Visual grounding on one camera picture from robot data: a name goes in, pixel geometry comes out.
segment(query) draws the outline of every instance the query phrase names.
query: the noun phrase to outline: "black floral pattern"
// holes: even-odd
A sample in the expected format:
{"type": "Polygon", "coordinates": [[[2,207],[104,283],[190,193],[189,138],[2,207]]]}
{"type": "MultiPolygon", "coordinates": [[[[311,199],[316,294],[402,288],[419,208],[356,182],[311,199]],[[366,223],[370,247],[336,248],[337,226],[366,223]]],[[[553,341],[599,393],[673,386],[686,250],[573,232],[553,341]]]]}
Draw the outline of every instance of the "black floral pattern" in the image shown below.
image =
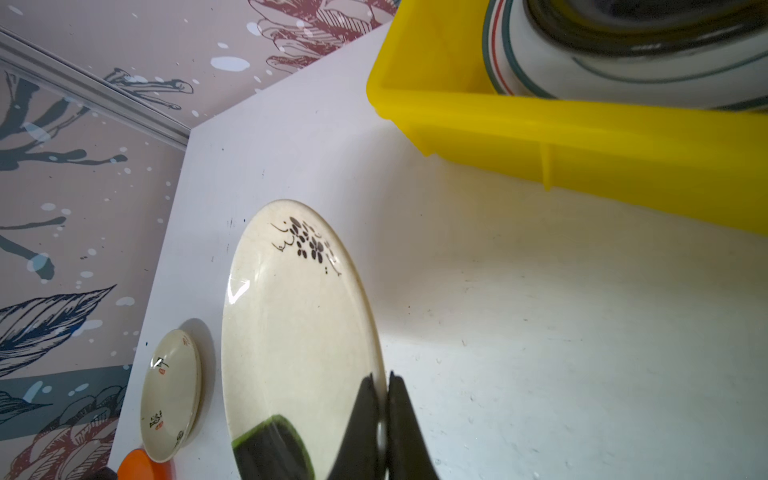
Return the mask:
{"type": "Polygon", "coordinates": [[[314,227],[303,220],[298,221],[294,217],[289,217],[287,221],[283,222],[284,229],[274,223],[271,225],[280,232],[289,233],[291,236],[290,241],[283,240],[283,245],[280,247],[273,243],[272,245],[275,248],[283,252],[287,247],[295,245],[297,257],[304,259],[312,257],[312,260],[317,263],[325,264],[326,275],[328,274],[328,265],[333,268],[337,276],[341,275],[341,272],[336,269],[336,255],[333,254],[330,243],[324,240],[323,235],[316,231],[314,227]]]}

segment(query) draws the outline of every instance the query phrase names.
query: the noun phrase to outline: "ceramic plate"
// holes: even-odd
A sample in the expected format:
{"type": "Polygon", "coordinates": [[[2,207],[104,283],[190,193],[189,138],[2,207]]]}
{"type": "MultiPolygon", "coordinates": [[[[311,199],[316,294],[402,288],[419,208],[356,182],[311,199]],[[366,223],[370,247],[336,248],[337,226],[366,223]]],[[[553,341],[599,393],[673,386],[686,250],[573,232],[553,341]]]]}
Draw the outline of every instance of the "ceramic plate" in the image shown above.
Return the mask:
{"type": "Polygon", "coordinates": [[[762,81],[768,78],[765,32],[688,55],[598,60],[542,39],[528,22],[522,0],[491,2],[485,30],[483,46],[491,60],[486,68],[500,93],[730,111],[768,104],[768,84],[762,81]]]}
{"type": "Polygon", "coordinates": [[[152,460],[162,463],[179,451],[200,403],[202,370],[192,338],[170,331],[152,355],[141,393],[141,441],[152,460]]]}
{"type": "Polygon", "coordinates": [[[227,426],[240,476],[326,478],[362,379],[386,379],[362,284],[312,209],[266,205],[237,246],[221,328],[227,426]]]}

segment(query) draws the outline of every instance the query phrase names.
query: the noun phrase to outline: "white bowl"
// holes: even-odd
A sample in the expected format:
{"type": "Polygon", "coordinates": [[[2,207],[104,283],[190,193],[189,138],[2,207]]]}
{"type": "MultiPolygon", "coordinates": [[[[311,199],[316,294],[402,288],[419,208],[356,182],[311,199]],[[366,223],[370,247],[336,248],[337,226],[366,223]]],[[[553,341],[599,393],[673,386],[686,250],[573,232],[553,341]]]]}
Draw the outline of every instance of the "white bowl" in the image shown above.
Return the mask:
{"type": "Polygon", "coordinates": [[[201,387],[192,337],[171,330],[154,350],[141,393],[141,441],[149,458],[167,462],[179,451],[194,423],[201,387]]]}

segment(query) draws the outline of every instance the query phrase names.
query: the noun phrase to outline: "painted flower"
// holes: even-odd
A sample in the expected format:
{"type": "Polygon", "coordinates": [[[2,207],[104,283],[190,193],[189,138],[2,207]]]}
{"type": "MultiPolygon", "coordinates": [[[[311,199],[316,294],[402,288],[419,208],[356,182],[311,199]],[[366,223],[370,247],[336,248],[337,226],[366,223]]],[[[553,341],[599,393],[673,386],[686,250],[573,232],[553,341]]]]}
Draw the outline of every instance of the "painted flower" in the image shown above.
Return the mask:
{"type": "Polygon", "coordinates": [[[270,66],[293,73],[392,20],[396,0],[248,0],[261,34],[281,55],[270,66]]]}
{"type": "Polygon", "coordinates": [[[78,480],[107,466],[125,388],[71,403],[13,459],[5,480],[78,480]]]}

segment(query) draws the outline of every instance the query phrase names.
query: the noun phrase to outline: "painted leaf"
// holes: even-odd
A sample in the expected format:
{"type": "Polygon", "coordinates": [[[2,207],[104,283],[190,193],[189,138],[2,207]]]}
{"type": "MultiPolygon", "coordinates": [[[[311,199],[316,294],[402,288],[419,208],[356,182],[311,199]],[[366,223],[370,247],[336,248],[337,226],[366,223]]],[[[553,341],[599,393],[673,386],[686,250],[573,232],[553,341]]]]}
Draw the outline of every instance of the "painted leaf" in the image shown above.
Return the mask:
{"type": "Polygon", "coordinates": [[[12,397],[6,392],[0,392],[0,425],[24,412],[29,412],[45,406],[48,405],[43,403],[30,403],[24,399],[12,397]]]}
{"type": "Polygon", "coordinates": [[[113,288],[35,298],[0,310],[0,377],[61,345],[113,288]]]}

